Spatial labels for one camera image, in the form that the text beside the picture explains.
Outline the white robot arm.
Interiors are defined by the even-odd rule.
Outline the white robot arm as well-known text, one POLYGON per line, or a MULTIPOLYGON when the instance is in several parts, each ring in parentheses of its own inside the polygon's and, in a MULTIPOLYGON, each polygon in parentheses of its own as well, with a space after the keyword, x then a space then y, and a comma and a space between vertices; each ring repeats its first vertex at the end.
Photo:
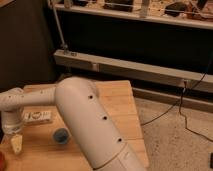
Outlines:
POLYGON ((13 88, 0 93, 3 131, 18 133, 22 125, 20 109, 42 105, 57 108, 93 171, 146 171, 101 104, 94 82, 71 77, 42 90, 13 88))

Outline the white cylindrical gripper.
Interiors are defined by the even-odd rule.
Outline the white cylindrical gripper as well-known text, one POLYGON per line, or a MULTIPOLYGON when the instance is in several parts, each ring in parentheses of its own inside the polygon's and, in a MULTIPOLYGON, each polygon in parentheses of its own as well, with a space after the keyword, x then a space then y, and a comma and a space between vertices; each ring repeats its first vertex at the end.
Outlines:
MULTIPOLYGON (((2 129, 5 134, 12 135, 21 131, 23 127, 23 109, 18 108, 12 111, 1 112, 2 129)), ((18 155, 22 151, 22 136, 16 134, 11 138, 13 152, 18 155)))

